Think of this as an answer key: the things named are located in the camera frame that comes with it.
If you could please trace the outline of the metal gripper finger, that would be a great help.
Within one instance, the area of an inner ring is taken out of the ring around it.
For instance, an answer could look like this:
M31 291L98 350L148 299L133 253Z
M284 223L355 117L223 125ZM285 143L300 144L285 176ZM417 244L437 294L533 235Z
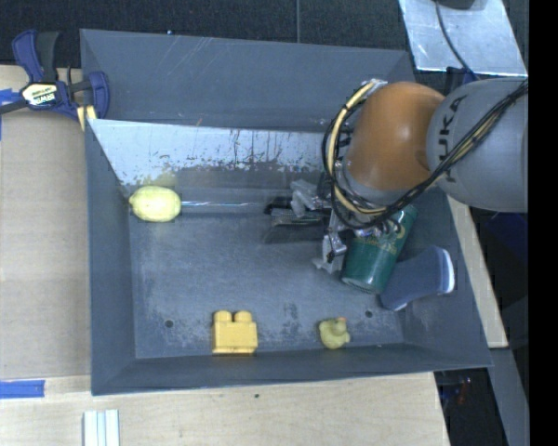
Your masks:
M272 215L272 225L274 227L316 227L323 226L325 218L323 216L294 216L293 214Z
M273 210L292 210L291 196L276 196L269 200L265 207L264 213L271 214Z

